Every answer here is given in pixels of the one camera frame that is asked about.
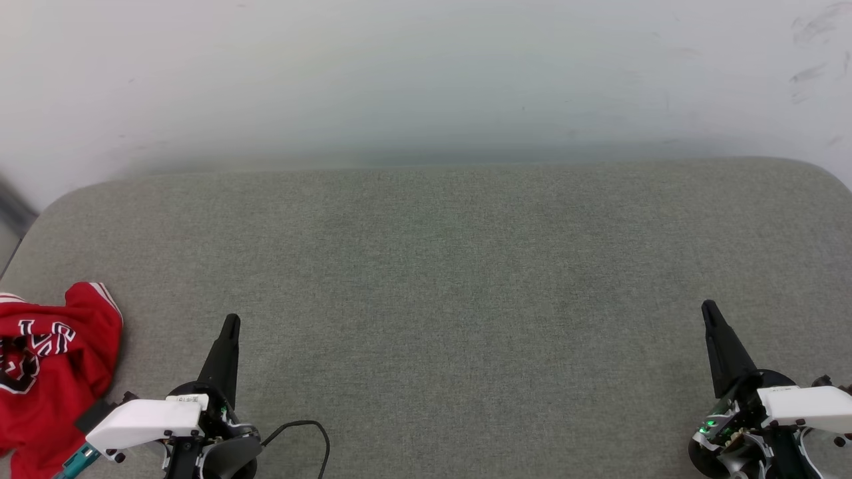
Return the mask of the red basketball jersey white sleeves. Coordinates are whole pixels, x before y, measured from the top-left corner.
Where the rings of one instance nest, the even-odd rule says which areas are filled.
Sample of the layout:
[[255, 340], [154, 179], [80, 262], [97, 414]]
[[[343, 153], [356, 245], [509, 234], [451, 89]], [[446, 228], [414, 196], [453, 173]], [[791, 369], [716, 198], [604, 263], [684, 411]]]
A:
[[76, 420], [107, 393], [124, 319], [101, 283], [61, 305], [0, 292], [0, 458], [11, 479], [53, 479], [85, 441]]

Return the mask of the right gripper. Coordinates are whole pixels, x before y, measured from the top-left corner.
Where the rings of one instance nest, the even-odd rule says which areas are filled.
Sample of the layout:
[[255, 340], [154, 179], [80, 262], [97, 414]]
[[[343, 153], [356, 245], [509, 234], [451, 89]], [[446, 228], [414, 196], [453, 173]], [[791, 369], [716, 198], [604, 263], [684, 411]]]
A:
[[701, 304], [712, 386], [718, 403], [690, 441], [694, 468], [709, 479], [823, 479], [810, 460], [804, 420], [781, 425], [767, 418], [761, 389], [792, 389], [787, 376], [757, 370], [716, 302]]

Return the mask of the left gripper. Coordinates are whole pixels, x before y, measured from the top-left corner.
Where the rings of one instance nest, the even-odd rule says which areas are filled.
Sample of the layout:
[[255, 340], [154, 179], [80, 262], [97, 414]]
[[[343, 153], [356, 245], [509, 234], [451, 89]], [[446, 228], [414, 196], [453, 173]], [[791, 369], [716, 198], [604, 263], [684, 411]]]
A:
[[164, 479], [254, 479], [262, 448], [258, 429], [236, 416], [241, 320], [229, 313], [198, 376], [171, 391], [176, 399], [206, 400], [188, 432], [168, 431]]

